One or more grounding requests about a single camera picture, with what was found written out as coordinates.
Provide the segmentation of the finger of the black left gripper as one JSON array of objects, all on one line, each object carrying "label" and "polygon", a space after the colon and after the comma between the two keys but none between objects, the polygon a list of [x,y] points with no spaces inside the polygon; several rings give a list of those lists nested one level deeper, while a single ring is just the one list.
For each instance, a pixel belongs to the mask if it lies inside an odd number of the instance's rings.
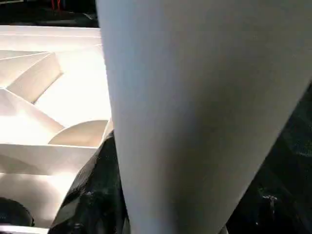
[{"label": "finger of the black left gripper", "polygon": [[35,222],[30,211],[21,203],[1,197],[0,224],[34,227]]}]

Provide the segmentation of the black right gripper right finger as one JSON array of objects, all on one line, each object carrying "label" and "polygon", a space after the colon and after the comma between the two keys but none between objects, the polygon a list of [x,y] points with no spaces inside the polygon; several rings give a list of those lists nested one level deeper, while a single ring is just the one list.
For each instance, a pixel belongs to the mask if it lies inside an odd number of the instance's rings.
[{"label": "black right gripper right finger", "polygon": [[226,227],[230,234],[312,232],[311,126],[285,126]]}]

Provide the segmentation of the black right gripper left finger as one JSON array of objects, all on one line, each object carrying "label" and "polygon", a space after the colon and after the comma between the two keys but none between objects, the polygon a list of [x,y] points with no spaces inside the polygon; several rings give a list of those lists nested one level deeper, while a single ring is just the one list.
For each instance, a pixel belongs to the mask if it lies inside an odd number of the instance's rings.
[{"label": "black right gripper left finger", "polygon": [[121,234],[128,217],[114,132],[76,175],[50,234]]}]

